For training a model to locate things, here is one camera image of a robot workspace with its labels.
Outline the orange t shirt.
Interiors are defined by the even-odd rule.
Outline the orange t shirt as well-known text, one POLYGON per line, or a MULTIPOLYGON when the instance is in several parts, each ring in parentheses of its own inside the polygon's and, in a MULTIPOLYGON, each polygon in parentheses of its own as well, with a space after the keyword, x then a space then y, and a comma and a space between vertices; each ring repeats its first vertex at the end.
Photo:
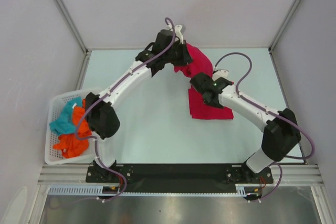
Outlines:
POLYGON ((75 125, 75 132, 72 134, 57 135, 58 142, 53 145, 53 149, 61 151, 64 158, 74 158, 83 154, 89 148, 89 140, 86 139, 92 135, 86 120, 80 122, 85 113, 84 105, 86 101, 82 99, 82 107, 75 107, 72 115, 72 122, 75 125))

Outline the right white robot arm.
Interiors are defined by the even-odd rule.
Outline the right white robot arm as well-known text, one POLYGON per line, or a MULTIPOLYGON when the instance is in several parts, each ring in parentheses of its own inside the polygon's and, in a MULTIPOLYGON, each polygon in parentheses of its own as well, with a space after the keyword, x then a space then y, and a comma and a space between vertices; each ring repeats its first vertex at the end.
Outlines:
POLYGON ((206 105, 228 107, 263 133, 260 149, 244 161, 242 176, 245 181, 254 183, 264 168, 281 161, 301 141, 295 114, 290 109, 277 111, 258 103, 223 77, 213 80, 200 72, 190 80, 190 84, 202 95, 206 105))

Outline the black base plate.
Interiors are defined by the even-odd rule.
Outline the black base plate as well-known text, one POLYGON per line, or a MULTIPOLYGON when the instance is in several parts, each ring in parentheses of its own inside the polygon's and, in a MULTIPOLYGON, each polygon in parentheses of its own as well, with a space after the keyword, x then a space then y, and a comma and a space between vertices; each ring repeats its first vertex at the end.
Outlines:
POLYGON ((118 183, 126 178, 126 186, 132 192, 178 190, 209 192, 223 190, 226 185, 242 184, 257 187, 272 184, 270 168, 260 173, 250 173, 242 164, 113 164, 109 170, 96 162, 89 165, 86 175, 88 183, 118 183))

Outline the teal t shirt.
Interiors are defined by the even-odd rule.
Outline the teal t shirt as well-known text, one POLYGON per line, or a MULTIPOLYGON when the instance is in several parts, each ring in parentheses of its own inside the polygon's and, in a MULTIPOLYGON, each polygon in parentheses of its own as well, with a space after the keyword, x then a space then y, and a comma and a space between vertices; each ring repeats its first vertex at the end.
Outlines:
POLYGON ((81 97, 76 97, 66 103, 59 117, 49 123, 50 130, 58 136, 74 133, 76 127, 72 122, 72 115, 74 108, 77 106, 82 107, 81 97))

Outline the white plastic laundry basket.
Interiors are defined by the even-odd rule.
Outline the white plastic laundry basket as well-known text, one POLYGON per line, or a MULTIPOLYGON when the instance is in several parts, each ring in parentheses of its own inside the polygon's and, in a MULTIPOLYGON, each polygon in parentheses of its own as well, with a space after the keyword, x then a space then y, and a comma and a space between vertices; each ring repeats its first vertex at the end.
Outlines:
POLYGON ((75 126, 72 123, 73 109, 83 105, 83 99, 90 93, 100 92, 100 88, 80 89, 55 96, 49 105, 47 130, 45 140, 45 162, 48 165, 84 164, 94 158, 94 145, 89 143, 88 148, 79 156, 64 157, 65 149, 55 149, 60 143, 59 137, 74 134, 75 126))

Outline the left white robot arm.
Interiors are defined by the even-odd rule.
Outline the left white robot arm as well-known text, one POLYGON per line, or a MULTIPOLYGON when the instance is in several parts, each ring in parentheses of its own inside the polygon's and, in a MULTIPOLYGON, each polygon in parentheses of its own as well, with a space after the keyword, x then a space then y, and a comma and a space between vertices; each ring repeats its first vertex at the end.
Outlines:
POLYGON ((166 64, 186 66, 192 63, 183 38, 183 25, 162 29, 135 58, 131 67, 114 84, 98 94, 90 92, 86 96, 86 121, 93 132, 95 162, 100 166, 98 176, 105 182, 115 178, 112 166, 115 155, 109 151, 106 139, 114 136, 120 127, 116 114, 117 106, 142 82, 153 77, 166 64))

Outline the magenta t shirt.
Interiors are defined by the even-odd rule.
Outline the magenta t shirt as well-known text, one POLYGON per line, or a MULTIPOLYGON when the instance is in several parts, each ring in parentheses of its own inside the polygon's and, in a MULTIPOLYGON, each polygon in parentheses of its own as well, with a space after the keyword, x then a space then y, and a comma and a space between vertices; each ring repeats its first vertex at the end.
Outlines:
POLYGON ((213 65, 211 61, 195 46, 186 44, 187 51, 193 62, 185 66, 174 66, 175 72, 182 72, 187 78, 193 78, 199 73, 213 76, 213 65))
POLYGON ((215 108, 203 103, 200 93, 194 88, 188 89, 190 115, 199 120, 233 120, 234 114, 230 108, 215 108))

